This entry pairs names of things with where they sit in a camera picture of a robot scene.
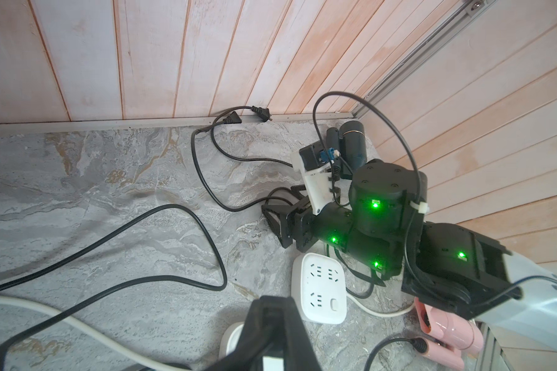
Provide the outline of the pink hair dryer under arm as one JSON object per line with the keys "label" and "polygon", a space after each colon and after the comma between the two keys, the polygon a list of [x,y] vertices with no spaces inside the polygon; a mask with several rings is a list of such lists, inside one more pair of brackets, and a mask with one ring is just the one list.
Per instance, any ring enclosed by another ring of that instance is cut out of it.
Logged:
{"label": "pink hair dryer under arm", "polygon": [[484,348],[484,337],[472,321],[426,305],[418,298],[414,305],[422,332],[433,338],[412,340],[421,356],[450,369],[463,370],[463,352],[476,356]]}

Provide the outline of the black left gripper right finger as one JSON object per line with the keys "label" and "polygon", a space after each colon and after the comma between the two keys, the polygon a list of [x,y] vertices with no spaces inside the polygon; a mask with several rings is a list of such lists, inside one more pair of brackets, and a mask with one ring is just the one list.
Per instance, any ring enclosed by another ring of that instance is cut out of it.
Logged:
{"label": "black left gripper right finger", "polygon": [[285,345],[284,370],[317,370],[321,367],[293,298],[280,298]]}

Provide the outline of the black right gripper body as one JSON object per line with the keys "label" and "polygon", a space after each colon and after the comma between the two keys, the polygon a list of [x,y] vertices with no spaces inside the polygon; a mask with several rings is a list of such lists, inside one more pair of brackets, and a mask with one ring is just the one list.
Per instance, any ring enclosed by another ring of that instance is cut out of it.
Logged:
{"label": "black right gripper body", "polygon": [[346,251],[353,227],[353,211],[329,203],[318,215],[311,208],[295,214],[292,239],[301,253],[308,252],[318,241],[337,250]]}

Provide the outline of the white square power strip right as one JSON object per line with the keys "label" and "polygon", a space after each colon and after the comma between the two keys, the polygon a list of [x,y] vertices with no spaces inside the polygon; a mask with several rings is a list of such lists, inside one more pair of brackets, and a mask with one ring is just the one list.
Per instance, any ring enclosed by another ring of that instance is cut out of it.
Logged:
{"label": "white square power strip right", "polygon": [[343,267],[337,260],[320,254],[298,256],[292,267],[291,296],[304,321],[343,323],[348,299]]}

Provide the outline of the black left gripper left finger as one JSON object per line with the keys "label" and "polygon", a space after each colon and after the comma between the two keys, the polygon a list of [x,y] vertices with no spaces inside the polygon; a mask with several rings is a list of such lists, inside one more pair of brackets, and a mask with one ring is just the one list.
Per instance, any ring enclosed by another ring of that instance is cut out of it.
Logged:
{"label": "black left gripper left finger", "polygon": [[253,301],[234,350],[207,370],[278,370],[278,304],[279,298],[274,296]]}

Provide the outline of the dark green dryer far right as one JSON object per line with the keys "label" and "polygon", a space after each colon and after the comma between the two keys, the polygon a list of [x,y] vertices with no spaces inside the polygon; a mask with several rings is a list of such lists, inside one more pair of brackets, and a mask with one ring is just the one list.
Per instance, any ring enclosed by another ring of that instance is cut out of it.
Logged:
{"label": "dark green dryer far right", "polygon": [[336,180],[351,180],[353,173],[368,161],[365,127],[359,121],[345,122],[340,128],[328,128],[326,144],[340,153],[334,166]]}

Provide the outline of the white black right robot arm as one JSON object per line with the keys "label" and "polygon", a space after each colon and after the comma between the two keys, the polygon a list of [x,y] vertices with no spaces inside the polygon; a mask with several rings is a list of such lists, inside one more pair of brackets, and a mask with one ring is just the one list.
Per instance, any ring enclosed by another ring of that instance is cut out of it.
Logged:
{"label": "white black right robot arm", "polygon": [[283,247],[323,242],[369,267],[383,285],[444,312],[499,326],[557,351],[557,277],[499,241],[456,224],[425,220],[427,178],[374,159],[351,179],[349,207],[313,204],[311,185],[297,203],[263,205]]}

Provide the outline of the white square power strip left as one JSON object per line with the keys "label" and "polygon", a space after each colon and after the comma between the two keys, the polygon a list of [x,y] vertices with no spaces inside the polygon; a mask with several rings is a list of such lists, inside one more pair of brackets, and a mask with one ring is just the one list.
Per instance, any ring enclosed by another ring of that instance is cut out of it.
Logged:
{"label": "white square power strip left", "polygon": [[244,322],[237,322],[227,328],[221,338],[219,359],[223,359],[237,349],[241,333],[244,328]]}

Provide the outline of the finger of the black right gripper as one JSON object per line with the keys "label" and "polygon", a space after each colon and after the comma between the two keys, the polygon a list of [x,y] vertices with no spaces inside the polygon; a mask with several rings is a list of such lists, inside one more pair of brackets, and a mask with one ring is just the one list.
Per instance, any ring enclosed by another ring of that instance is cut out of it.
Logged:
{"label": "finger of the black right gripper", "polygon": [[280,186],[273,189],[269,193],[269,197],[274,197],[277,193],[280,196],[288,196],[287,200],[281,201],[281,205],[295,205],[300,209],[307,209],[309,207],[309,197],[306,195],[306,187],[304,185]]}
{"label": "finger of the black right gripper", "polygon": [[293,243],[296,243],[296,246],[300,244],[300,231],[296,227],[296,215],[300,213],[298,207],[262,205],[261,211],[283,248],[288,248]]}

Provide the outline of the white square power strip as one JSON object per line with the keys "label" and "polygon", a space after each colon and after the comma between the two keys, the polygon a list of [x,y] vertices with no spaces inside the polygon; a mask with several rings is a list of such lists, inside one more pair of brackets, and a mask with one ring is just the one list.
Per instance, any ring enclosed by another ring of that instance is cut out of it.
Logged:
{"label": "white square power strip", "polygon": [[237,349],[241,333],[244,328],[244,322],[237,322],[227,328],[221,338],[219,359],[223,359]]}
{"label": "white square power strip", "polygon": [[348,299],[343,267],[337,260],[320,254],[298,256],[292,267],[291,296],[304,321],[343,323]]}

